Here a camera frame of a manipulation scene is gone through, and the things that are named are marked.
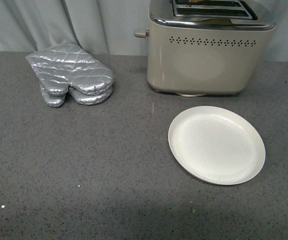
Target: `toaster base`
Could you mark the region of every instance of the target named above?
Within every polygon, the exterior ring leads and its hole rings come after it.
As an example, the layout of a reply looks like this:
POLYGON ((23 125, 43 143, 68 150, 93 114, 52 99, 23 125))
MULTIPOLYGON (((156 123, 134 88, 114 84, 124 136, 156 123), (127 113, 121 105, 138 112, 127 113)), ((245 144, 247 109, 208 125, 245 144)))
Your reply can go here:
POLYGON ((150 82, 148 82, 151 88, 153 88, 156 92, 163 92, 163 93, 172 93, 172 94, 177 94, 183 97, 201 97, 204 95, 236 95, 240 93, 243 89, 239 91, 228 91, 228 92, 223 92, 223 91, 188 91, 188 90, 181 90, 181 89, 167 89, 167 88, 159 88, 155 87, 152 85, 150 82))

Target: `ventilation holes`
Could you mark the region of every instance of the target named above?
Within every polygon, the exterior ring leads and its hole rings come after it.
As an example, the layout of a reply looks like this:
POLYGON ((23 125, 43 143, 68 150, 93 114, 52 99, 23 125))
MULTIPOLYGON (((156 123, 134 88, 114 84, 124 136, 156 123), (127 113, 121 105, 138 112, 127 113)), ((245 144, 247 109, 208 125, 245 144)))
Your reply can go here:
POLYGON ((254 47, 256 40, 240 40, 240 39, 209 39, 209 38, 189 38, 189 37, 174 37, 169 38, 169 42, 185 45, 200 45, 214 47, 254 47))

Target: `toaster lever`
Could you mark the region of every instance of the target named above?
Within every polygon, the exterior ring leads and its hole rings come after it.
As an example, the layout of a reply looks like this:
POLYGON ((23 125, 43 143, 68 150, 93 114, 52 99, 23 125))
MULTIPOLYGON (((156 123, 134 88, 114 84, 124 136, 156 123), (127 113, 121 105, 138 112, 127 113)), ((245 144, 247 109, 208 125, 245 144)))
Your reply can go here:
POLYGON ((138 28, 134 31, 134 36, 137 38, 146 39, 150 35, 148 28, 138 28))

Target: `oven mitt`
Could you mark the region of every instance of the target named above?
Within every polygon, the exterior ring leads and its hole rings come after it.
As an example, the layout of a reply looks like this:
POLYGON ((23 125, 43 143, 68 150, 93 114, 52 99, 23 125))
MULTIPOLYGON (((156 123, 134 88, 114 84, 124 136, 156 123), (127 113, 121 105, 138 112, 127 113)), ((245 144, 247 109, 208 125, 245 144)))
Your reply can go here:
POLYGON ((26 59, 39 79, 46 104, 51 107, 64 103, 69 88, 73 89, 70 94, 76 96, 74 99, 85 105, 95 104, 93 99, 100 103, 112 93, 113 72, 76 43, 49 47, 28 55, 26 59))

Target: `toaster slot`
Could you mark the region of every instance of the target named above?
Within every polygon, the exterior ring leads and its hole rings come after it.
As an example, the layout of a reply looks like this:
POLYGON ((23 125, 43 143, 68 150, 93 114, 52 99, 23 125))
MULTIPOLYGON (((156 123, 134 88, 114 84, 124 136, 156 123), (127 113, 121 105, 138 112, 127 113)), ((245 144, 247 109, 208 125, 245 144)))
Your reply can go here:
POLYGON ((241 0, 172 0, 172 4, 176 17, 258 19, 241 0))
POLYGON ((202 1, 192 1, 192 0, 175 0, 178 5, 195 5, 195 6, 224 6, 224 7, 240 7, 241 5, 237 1, 210 1, 210 0, 202 0, 202 1))
POLYGON ((225 16, 225 17, 248 17, 248 14, 243 10, 231 9, 212 9, 212 8, 178 8, 178 14, 189 15, 206 15, 206 16, 225 16))

